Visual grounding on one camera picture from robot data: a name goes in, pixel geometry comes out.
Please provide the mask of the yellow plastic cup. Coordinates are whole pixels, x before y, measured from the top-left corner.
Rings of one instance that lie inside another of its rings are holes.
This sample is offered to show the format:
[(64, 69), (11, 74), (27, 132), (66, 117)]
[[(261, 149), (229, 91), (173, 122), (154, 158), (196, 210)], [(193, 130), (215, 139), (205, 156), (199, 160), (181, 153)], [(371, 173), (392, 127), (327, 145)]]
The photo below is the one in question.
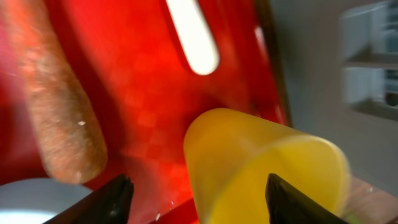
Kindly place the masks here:
[(200, 223), (267, 223), (266, 184), (276, 174), (335, 215), (351, 172), (332, 142), (226, 108), (189, 126), (185, 162)]

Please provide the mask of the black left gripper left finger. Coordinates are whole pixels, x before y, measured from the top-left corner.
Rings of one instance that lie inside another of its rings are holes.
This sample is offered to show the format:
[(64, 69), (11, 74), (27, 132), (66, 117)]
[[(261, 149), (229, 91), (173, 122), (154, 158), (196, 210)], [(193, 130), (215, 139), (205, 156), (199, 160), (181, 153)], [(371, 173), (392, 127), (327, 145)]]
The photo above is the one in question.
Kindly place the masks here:
[(134, 184), (121, 174), (44, 224), (127, 224)]

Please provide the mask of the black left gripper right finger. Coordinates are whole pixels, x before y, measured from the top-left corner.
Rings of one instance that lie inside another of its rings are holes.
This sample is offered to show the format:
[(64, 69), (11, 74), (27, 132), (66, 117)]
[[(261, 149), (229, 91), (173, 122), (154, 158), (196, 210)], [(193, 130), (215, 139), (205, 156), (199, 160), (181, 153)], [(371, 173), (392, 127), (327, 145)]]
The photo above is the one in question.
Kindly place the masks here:
[(268, 175), (265, 198), (270, 224), (348, 224), (277, 174)]

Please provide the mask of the light blue bowl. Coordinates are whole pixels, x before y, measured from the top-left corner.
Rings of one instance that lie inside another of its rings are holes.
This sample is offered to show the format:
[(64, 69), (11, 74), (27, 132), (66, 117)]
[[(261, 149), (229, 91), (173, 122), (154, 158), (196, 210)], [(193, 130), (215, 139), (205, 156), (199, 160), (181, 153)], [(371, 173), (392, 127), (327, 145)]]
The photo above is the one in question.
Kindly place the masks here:
[(45, 223), (92, 193), (84, 185), (52, 179), (19, 180), (1, 186), (1, 224)]

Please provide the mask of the orange carrot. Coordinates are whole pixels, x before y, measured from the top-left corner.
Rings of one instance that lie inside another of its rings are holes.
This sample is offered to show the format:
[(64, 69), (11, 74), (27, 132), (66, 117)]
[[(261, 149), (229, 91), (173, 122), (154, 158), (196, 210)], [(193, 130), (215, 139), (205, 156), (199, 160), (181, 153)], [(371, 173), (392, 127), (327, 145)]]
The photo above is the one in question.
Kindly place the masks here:
[(84, 184), (102, 173), (108, 152), (91, 102), (72, 70), (43, 1), (1, 1), (1, 15), (47, 174)]

